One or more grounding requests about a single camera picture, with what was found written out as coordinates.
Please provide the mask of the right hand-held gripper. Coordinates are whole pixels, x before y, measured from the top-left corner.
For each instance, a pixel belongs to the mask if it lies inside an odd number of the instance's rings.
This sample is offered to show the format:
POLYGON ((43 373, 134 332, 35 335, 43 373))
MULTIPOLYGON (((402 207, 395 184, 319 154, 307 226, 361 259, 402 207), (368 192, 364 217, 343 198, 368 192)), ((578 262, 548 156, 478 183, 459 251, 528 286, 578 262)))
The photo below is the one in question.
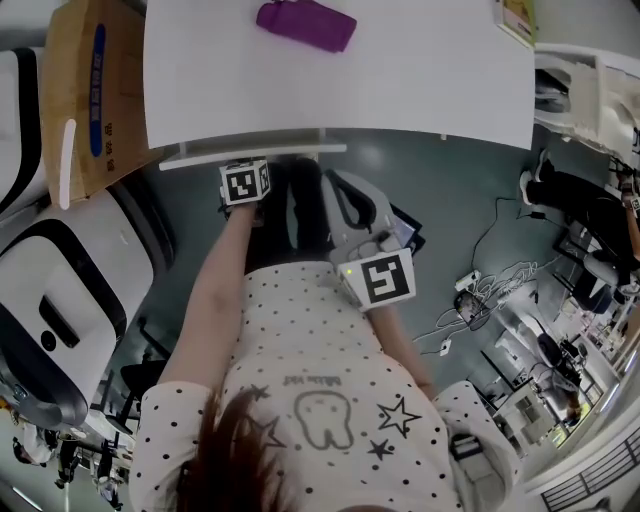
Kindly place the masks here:
POLYGON ((386 195, 365 179, 326 170, 321 192, 334 249, 329 258, 360 312, 416 296, 411 250, 395 234, 386 195))

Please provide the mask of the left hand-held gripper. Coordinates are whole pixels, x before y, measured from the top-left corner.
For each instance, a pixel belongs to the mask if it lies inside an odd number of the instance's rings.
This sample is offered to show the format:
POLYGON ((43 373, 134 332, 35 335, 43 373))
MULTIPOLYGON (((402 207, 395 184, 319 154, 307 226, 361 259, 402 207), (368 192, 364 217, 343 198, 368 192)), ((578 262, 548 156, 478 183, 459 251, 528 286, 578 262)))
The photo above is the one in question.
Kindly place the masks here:
POLYGON ((261 203, 271 192, 271 177, 266 159, 244 159, 219 168, 221 177, 220 207, 228 220, 233 208, 254 204, 255 224, 264 223, 261 203))

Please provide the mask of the small white drawer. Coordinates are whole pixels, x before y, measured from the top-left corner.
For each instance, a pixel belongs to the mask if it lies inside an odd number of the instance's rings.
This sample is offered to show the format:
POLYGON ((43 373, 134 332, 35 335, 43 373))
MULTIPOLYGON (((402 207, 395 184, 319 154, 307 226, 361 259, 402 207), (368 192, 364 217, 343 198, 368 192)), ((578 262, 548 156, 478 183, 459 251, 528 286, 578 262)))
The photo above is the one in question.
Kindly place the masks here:
POLYGON ((252 132, 181 142, 175 154, 159 163, 159 169, 169 171, 242 159, 346 151, 347 144, 330 138, 324 128, 252 132))

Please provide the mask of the white desk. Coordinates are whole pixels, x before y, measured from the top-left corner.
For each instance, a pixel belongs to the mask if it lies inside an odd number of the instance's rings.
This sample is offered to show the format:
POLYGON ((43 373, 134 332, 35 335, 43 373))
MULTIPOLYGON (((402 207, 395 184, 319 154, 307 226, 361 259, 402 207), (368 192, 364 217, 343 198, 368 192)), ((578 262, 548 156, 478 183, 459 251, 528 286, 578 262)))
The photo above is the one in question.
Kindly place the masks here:
POLYGON ((493 0, 320 0, 356 20, 326 52, 258 27, 266 0, 148 0, 151 147, 251 132, 417 131, 527 149, 534 55, 493 0))

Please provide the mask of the person's left forearm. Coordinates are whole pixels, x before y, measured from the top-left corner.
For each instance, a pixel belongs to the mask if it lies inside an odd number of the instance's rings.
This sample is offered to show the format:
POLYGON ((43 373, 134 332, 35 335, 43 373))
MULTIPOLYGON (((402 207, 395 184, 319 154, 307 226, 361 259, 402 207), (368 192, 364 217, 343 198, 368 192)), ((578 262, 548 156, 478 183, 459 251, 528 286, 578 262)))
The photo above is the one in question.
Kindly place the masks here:
POLYGON ((223 231, 207 255, 194 283, 189 317, 197 322, 239 314, 247 251, 256 204, 234 207, 223 231))

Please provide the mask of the person's right forearm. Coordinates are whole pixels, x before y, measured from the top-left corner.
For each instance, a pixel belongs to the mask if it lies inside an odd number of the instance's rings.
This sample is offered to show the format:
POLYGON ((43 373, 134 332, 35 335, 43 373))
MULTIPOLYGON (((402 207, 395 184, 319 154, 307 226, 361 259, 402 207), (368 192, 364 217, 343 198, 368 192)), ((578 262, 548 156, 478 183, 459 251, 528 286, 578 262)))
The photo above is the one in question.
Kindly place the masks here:
POLYGON ((409 337, 401 317, 394 306, 369 310, 366 316, 379 340, 383 352, 395 359, 409 372, 415 385, 429 398, 436 390, 426 364, 409 337))

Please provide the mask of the white polka-dot shirt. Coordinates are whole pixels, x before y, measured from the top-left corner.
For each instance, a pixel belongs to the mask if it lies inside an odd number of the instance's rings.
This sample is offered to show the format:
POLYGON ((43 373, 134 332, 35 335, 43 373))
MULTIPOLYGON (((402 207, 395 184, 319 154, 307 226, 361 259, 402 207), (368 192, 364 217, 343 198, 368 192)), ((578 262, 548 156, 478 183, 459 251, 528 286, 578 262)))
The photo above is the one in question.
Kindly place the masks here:
POLYGON ((472 384, 429 399, 327 262, 245 272, 141 401, 136 512, 498 512, 520 462, 472 384))

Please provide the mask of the brown cardboard box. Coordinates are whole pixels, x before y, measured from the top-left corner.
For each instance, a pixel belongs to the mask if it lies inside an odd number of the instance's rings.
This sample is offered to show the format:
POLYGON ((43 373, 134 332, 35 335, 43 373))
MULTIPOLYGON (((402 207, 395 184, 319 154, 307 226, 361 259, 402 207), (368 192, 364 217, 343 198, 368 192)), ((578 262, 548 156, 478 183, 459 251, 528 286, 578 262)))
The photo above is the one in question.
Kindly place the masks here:
POLYGON ((71 203, 162 154, 149 146, 143 91, 144 17, 123 0, 67 0, 50 20, 39 92, 42 156, 59 206, 64 125, 76 120, 71 203))

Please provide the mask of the purple fabric pouch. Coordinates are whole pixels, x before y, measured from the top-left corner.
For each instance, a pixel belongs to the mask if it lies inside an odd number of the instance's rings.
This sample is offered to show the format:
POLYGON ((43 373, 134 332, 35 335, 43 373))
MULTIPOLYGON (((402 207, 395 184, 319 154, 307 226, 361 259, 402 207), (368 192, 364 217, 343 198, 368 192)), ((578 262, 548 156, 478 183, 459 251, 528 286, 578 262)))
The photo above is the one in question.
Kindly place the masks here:
POLYGON ((343 52, 357 21, 315 0, 273 0, 263 4, 256 25, 274 35, 330 52, 343 52))

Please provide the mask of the white flat stick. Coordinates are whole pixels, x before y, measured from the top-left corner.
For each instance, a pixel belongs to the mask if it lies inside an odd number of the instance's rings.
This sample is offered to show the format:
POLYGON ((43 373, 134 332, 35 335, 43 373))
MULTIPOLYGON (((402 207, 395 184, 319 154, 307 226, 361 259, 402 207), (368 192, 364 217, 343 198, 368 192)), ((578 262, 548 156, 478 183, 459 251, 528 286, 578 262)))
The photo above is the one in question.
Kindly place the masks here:
POLYGON ((60 165, 59 165, 59 186, 58 201, 63 210, 70 207, 71 199, 71 172, 73 163, 73 152, 75 144, 75 132, 77 123, 73 118, 66 120, 63 130, 60 165))

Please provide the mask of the white and black delivery robot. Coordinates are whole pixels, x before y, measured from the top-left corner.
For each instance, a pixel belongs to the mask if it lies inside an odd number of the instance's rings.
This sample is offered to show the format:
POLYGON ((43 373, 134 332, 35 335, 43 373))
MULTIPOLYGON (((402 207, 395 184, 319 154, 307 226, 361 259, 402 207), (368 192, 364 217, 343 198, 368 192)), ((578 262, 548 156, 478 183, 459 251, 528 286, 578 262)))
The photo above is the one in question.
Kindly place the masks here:
POLYGON ((0 220, 48 193, 39 104, 43 52, 0 52, 0 220))
POLYGON ((146 186, 50 206, 0 251, 0 396, 29 422, 81 426, 172 237, 146 186))

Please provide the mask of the grey office chair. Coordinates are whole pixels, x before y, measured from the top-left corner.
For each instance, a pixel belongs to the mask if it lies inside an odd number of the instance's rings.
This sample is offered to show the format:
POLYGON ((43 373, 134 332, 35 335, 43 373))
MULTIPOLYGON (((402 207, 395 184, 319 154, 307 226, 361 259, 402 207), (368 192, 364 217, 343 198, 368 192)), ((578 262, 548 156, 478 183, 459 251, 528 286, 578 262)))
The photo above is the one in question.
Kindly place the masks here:
POLYGON ((630 273, 620 268, 607 251, 598 248, 589 251, 588 242, 590 239, 579 241, 570 228, 565 228, 553 249, 570 260, 579 275, 575 281, 556 271, 552 276, 582 310, 602 314, 614 301, 624 302, 621 287, 630 283, 630 273))

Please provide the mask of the green and white book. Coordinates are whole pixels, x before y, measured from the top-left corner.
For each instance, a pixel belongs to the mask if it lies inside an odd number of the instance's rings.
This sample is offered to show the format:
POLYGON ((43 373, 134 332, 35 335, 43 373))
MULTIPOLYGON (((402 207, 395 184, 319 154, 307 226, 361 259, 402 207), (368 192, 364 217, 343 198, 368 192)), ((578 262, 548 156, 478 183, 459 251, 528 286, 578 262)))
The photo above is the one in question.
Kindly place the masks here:
POLYGON ((494 22, 524 46, 536 44, 536 21, 533 0, 494 0, 494 22))

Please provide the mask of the white ornate vanity table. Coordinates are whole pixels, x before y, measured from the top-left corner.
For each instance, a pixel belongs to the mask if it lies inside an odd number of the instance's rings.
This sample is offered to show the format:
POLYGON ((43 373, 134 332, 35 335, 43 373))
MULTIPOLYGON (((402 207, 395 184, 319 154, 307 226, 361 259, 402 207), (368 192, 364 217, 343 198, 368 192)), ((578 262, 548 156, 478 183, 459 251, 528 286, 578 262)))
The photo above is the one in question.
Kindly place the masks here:
POLYGON ((640 77, 601 57, 535 52, 536 124, 634 167, 640 157, 640 77))

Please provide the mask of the black metal railing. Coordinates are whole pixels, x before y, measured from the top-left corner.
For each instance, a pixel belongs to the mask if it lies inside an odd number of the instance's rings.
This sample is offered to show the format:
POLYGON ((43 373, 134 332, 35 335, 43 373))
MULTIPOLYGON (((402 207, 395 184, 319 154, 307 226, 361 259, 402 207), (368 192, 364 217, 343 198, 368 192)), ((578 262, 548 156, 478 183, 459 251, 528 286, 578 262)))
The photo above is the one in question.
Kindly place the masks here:
POLYGON ((561 512, 606 489, 640 466, 640 436, 630 436, 583 471, 541 494, 548 512, 561 512))

